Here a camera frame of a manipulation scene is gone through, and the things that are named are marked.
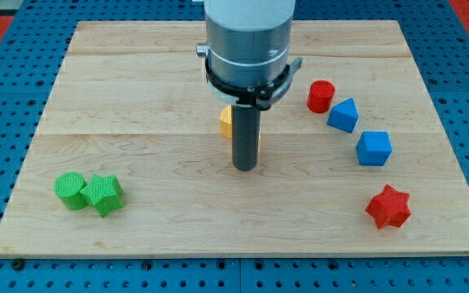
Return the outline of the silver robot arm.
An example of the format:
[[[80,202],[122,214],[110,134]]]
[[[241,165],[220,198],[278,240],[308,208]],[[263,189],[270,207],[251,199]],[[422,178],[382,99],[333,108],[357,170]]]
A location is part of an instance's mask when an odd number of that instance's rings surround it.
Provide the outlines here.
[[[295,0],[203,0],[204,59],[212,92],[224,103],[266,111],[301,67],[287,62]]]

